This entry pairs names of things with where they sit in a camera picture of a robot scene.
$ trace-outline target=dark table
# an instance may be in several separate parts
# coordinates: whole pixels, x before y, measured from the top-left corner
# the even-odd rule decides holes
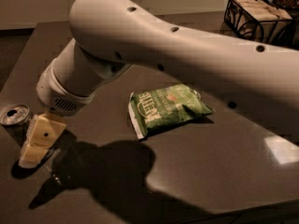
[[[222,15],[162,18],[217,32]],[[42,113],[36,83],[71,38],[67,22],[39,23],[0,94],[0,106],[25,104]],[[298,162],[280,164],[265,142],[274,133],[205,91],[202,99],[214,115],[136,141],[127,112],[130,93],[178,83],[131,66],[66,118],[67,131],[54,154],[29,175],[15,168],[21,148],[0,127],[0,223],[231,223],[265,206],[256,211],[263,218],[296,214],[295,207],[277,204],[299,199]]]

